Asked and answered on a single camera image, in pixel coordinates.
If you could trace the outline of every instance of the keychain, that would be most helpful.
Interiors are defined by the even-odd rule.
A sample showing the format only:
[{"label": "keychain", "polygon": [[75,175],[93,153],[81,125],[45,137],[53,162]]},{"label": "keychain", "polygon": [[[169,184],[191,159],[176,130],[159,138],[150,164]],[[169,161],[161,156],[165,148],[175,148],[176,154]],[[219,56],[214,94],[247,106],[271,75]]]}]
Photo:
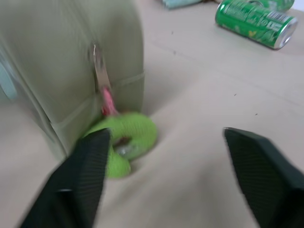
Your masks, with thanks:
[{"label": "keychain", "polygon": [[93,126],[86,135],[109,129],[111,141],[107,177],[121,178],[131,172],[129,160],[145,154],[154,146],[157,130],[152,120],[143,114],[121,114],[117,111],[103,54],[98,45],[94,45],[93,60],[99,92],[103,97],[101,109],[105,119]]}]

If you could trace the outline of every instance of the zipper pull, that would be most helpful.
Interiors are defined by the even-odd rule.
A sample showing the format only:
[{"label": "zipper pull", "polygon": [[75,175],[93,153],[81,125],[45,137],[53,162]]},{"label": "zipper pull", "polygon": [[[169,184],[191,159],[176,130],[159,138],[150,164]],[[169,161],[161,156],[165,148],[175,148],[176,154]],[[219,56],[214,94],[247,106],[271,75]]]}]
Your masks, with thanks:
[{"label": "zipper pull", "polygon": [[101,92],[101,89],[103,87],[107,87],[111,90],[109,76],[106,71],[105,62],[103,60],[103,53],[97,44],[93,45],[93,62],[99,91]]},{"label": "zipper pull", "polygon": [[96,44],[93,46],[93,62],[96,72],[98,89],[104,100],[104,104],[102,105],[102,112],[104,115],[118,115],[118,111],[115,108],[111,94],[111,84],[108,73],[106,71],[105,62],[103,60],[103,53],[99,46]]}]

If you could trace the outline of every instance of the white table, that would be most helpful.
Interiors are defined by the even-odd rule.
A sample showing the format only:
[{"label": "white table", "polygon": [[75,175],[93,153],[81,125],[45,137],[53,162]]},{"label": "white table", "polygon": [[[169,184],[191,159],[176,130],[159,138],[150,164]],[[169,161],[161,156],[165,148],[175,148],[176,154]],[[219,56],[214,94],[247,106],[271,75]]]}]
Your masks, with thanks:
[{"label": "white table", "polygon": [[[279,51],[214,25],[216,5],[137,0],[145,34],[144,112],[159,128],[134,174],[108,180],[97,228],[256,228],[223,127],[272,139],[304,170],[304,15]],[[14,227],[57,162],[16,106],[0,110],[0,221]]]}]

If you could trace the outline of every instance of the green soda can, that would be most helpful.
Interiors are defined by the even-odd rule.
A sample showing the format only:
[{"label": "green soda can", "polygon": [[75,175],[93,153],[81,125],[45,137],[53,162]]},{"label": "green soda can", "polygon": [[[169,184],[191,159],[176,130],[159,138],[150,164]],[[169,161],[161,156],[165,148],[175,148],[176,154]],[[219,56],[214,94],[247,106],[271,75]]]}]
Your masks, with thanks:
[{"label": "green soda can", "polygon": [[265,7],[273,11],[286,12],[289,10],[295,0],[244,0],[256,6]]},{"label": "green soda can", "polygon": [[297,19],[292,16],[244,0],[224,0],[218,6],[215,21],[272,49],[285,46],[297,26]]}]

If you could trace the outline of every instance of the green bag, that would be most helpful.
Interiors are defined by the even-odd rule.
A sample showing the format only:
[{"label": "green bag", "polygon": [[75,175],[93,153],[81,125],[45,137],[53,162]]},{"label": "green bag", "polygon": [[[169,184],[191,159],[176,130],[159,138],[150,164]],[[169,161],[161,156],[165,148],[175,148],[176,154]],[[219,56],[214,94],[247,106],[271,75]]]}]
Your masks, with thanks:
[{"label": "green bag", "polygon": [[0,1],[0,77],[11,79],[60,159],[101,115],[93,43],[103,49],[117,109],[140,111],[143,37],[130,1]]}]

